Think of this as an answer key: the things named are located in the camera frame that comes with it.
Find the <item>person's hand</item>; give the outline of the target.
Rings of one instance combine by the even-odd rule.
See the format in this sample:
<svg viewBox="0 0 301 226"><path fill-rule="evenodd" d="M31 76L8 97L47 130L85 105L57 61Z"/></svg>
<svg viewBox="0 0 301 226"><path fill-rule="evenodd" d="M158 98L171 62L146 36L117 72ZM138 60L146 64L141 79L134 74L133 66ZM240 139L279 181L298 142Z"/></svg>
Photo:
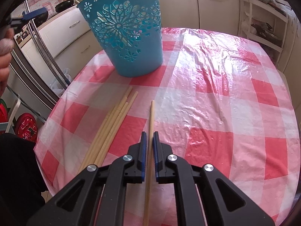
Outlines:
<svg viewBox="0 0 301 226"><path fill-rule="evenodd" d="M9 64L11 62L12 56L11 52L14 48L14 30L12 28L8 29L5 34L5 37L1 40L1 56L0 56L0 81L1 81L1 88L0 88L0 96L3 95L9 74L10 68Z"/></svg>

